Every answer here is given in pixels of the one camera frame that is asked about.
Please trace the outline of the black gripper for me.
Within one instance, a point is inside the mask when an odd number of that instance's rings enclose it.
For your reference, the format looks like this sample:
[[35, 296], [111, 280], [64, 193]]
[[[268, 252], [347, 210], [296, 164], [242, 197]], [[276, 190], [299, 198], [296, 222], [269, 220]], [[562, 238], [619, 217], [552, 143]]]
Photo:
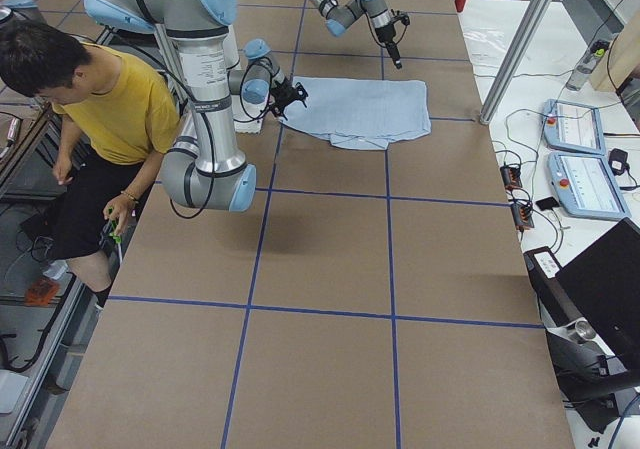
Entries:
[[401, 69], [403, 67], [402, 65], [402, 60], [401, 60], [401, 55], [399, 53], [399, 49], [397, 47], [397, 44], [394, 40], [395, 36], [396, 36], [396, 30], [394, 27], [394, 23], [388, 23], [385, 25], [382, 25], [380, 27], [375, 27], [375, 34], [378, 40], [378, 43], [381, 46], [384, 46], [388, 56], [390, 57], [390, 59], [392, 60], [394, 67], [396, 69]]
[[296, 100], [296, 90], [290, 83], [283, 83], [271, 89], [273, 102], [270, 104], [269, 112], [281, 121], [287, 121], [285, 108]]

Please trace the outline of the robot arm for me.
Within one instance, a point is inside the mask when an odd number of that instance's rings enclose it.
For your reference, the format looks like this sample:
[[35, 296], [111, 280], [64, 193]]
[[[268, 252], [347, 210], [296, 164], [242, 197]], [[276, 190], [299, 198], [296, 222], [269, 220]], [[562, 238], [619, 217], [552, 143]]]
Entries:
[[307, 93], [288, 80], [260, 39], [247, 46], [249, 67], [232, 70], [224, 40], [236, 19], [236, 0], [84, 0], [84, 6], [100, 24], [154, 34], [185, 93], [188, 111], [160, 171], [169, 197], [184, 207], [247, 210], [257, 176], [237, 146], [233, 96], [279, 116]]
[[398, 44], [410, 25], [409, 14], [391, 9], [386, 0], [309, 0], [334, 37], [341, 37], [365, 17], [375, 43], [386, 50], [396, 69], [403, 67]]

